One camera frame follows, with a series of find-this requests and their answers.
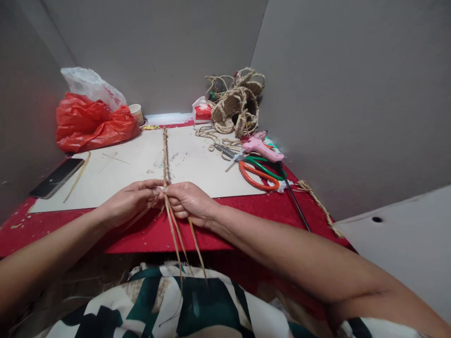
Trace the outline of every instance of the black phone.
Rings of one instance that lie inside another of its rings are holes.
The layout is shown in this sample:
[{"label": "black phone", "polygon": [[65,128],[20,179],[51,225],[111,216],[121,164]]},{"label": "black phone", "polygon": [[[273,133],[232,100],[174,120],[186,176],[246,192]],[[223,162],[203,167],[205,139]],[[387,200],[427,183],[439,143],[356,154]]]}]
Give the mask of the black phone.
[{"label": "black phone", "polygon": [[67,159],[56,168],[47,178],[34,188],[30,196],[49,199],[55,192],[80,168],[85,160]]}]

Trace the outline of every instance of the pink glue gun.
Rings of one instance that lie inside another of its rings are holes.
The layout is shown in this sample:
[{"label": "pink glue gun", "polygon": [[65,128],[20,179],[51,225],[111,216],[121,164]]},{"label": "pink glue gun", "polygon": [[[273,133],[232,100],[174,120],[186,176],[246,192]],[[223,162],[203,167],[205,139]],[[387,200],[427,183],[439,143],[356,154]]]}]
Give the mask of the pink glue gun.
[{"label": "pink glue gun", "polygon": [[263,139],[266,137],[266,131],[260,131],[254,136],[252,136],[249,141],[243,143],[243,150],[247,153],[256,152],[262,157],[267,159],[272,163],[283,160],[285,157],[282,154],[276,153],[275,151],[269,149],[264,143]]}]

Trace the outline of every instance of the paper cup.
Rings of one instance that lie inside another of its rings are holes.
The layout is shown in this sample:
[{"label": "paper cup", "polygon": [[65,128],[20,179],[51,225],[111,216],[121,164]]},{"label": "paper cup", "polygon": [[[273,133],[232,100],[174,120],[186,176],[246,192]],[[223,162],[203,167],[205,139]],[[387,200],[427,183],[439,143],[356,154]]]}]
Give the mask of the paper cup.
[{"label": "paper cup", "polygon": [[134,104],[128,106],[128,108],[130,108],[130,113],[138,118],[138,125],[142,126],[144,124],[144,117],[142,116],[141,105]]}]

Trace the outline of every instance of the white plastic bag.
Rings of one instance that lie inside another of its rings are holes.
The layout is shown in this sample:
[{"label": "white plastic bag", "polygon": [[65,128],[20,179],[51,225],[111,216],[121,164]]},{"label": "white plastic bag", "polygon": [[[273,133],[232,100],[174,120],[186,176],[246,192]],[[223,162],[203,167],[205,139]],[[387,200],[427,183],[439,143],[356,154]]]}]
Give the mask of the white plastic bag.
[{"label": "white plastic bag", "polygon": [[102,100],[112,111],[126,105],[125,97],[115,87],[102,80],[92,69],[81,67],[61,68],[61,74],[72,93],[86,95],[92,101]]}]

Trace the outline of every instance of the green and white fabric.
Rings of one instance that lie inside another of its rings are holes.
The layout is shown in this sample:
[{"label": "green and white fabric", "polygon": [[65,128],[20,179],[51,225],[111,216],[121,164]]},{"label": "green and white fabric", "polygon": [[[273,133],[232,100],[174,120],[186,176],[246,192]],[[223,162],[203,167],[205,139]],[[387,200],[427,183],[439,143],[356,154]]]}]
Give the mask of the green and white fabric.
[{"label": "green and white fabric", "polygon": [[[227,276],[206,270],[207,286],[202,269],[181,269],[183,285],[178,264],[141,265],[127,283],[95,297],[37,337],[315,337]],[[395,326],[397,337],[420,337],[411,335],[417,332],[410,328],[372,318],[347,321],[337,334],[388,337],[382,335],[387,334],[386,323],[389,330]]]}]

